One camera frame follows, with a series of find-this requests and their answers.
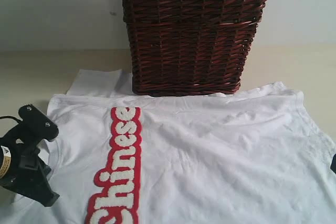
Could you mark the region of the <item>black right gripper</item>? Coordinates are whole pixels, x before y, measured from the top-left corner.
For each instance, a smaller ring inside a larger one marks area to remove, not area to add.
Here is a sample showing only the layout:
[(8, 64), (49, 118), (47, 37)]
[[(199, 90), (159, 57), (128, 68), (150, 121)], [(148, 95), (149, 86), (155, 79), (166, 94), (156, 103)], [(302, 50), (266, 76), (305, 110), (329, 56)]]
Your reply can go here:
[(330, 169), (336, 174), (336, 154), (333, 156)]

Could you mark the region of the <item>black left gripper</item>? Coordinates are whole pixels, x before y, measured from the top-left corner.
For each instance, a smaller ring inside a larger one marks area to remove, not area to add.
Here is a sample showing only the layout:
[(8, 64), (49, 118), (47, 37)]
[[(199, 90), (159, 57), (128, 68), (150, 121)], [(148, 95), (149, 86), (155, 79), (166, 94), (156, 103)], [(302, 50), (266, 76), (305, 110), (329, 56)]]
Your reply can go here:
[(47, 181), (51, 168), (38, 156), (41, 140), (25, 124), (1, 137), (1, 187), (51, 207), (59, 194)]

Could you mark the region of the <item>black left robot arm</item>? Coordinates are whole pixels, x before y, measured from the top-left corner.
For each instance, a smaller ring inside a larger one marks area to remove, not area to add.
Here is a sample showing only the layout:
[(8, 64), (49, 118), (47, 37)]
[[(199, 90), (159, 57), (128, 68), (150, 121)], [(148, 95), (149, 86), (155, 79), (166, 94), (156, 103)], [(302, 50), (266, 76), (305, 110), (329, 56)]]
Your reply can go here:
[(59, 198), (47, 180), (51, 168), (39, 157), (40, 141), (53, 141), (58, 127), (50, 125), (32, 129), (17, 124), (1, 137), (1, 186), (51, 207)]

